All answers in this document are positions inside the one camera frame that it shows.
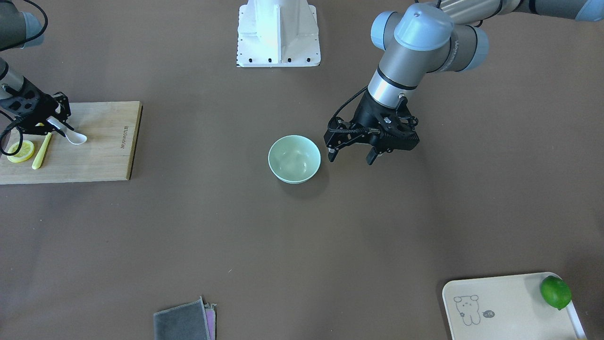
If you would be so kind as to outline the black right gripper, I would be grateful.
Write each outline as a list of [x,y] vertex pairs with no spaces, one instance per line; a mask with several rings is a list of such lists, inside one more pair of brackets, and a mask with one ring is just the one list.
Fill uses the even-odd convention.
[[1,91],[1,110],[14,116],[6,131],[17,128],[24,134],[47,134],[56,129],[63,137],[74,136],[67,123],[69,101],[62,92],[46,94],[24,77],[3,79]]

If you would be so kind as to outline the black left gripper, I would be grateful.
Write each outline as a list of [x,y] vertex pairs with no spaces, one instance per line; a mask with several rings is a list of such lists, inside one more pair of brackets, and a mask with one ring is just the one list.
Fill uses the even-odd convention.
[[[347,122],[339,117],[340,111],[359,95],[362,97],[352,120]],[[367,88],[362,88],[338,108],[328,121],[324,134],[328,161],[334,162],[339,149],[353,144],[372,146],[367,155],[369,166],[381,153],[414,149],[420,142],[416,133],[418,120],[410,113],[407,104],[407,97],[400,95],[395,100],[394,108],[383,106],[369,95]]]

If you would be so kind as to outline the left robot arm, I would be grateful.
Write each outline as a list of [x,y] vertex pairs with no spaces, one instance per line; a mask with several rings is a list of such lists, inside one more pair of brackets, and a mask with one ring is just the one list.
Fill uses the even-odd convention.
[[335,113],[324,143],[328,160],[354,144],[371,146],[366,162],[394,150],[410,151],[420,138],[418,120],[408,101],[428,73],[463,72],[478,67],[489,52],[489,39],[479,25],[512,12],[575,21],[603,19],[601,0],[430,0],[415,1],[405,13],[380,13],[371,40],[384,52],[349,122]]

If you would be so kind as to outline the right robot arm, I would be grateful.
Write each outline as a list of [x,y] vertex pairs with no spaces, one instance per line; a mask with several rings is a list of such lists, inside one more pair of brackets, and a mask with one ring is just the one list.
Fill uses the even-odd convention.
[[[2,51],[25,48],[43,42],[47,24],[29,12],[21,12],[11,0],[1,2],[0,38]],[[24,134],[45,135],[57,131],[61,136],[67,129],[71,115],[69,102],[63,93],[49,95],[39,90],[30,80],[1,60],[1,111],[16,121],[9,129],[17,128]]]

